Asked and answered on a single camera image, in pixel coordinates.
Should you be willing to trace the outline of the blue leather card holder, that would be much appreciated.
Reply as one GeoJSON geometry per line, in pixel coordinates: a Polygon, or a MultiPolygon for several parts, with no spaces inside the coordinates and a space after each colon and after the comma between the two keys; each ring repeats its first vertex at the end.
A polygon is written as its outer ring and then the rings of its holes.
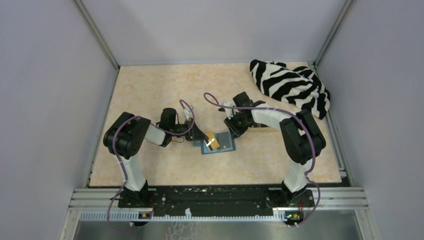
{"type": "Polygon", "coordinates": [[[207,139],[201,141],[202,155],[233,152],[236,150],[235,139],[229,131],[206,133],[207,139]]]}

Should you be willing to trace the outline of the gold credit card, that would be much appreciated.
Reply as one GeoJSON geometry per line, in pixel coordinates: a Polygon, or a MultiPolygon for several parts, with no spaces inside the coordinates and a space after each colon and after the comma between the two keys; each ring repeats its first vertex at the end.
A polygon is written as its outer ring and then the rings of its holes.
{"type": "Polygon", "coordinates": [[[220,148],[220,144],[212,131],[206,132],[205,136],[204,144],[210,152],[220,148]]]}

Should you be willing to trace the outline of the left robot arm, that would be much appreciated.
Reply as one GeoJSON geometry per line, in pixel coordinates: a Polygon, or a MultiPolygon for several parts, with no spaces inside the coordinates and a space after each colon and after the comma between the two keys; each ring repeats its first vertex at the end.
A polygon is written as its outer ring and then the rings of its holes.
{"type": "Polygon", "coordinates": [[[179,123],[177,111],[169,107],[162,110],[156,125],[147,118],[123,112],[104,134],[103,145],[116,157],[123,173],[121,192],[136,206],[144,207],[150,200],[148,181],[138,156],[143,141],[166,147],[173,137],[182,137],[188,142],[210,139],[197,127],[193,117],[179,123]]]}

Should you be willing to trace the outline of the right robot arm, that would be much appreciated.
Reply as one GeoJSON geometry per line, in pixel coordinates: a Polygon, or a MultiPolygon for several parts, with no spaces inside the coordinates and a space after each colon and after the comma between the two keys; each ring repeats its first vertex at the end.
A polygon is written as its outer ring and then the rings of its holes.
{"type": "Polygon", "coordinates": [[[240,137],[254,124],[281,133],[284,148],[291,160],[287,176],[282,181],[281,199],[287,206],[295,206],[306,191],[307,174],[327,145],[312,113],[306,109],[292,113],[262,100],[254,102],[246,92],[222,103],[220,111],[225,111],[227,115],[224,123],[233,138],[240,137]]]}

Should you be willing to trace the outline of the zebra striped cloth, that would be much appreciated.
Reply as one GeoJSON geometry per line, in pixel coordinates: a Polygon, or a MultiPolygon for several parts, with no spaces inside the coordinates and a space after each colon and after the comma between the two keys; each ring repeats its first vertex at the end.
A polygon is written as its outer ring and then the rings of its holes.
{"type": "Polygon", "coordinates": [[[320,120],[327,116],[331,93],[311,68],[290,69],[284,62],[254,59],[249,64],[249,72],[263,95],[308,110],[320,120]]]}

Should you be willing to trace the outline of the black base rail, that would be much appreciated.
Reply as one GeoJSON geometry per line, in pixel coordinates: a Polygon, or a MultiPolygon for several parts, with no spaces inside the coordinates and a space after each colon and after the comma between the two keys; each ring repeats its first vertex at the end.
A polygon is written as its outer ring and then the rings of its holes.
{"type": "Polygon", "coordinates": [[[162,185],[141,193],[123,190],[119,208],[152,208],[155,217],[268,217],[274,208],[306,209],[315,205],[313,192],[286,193],[279,184],[162,185]]]}

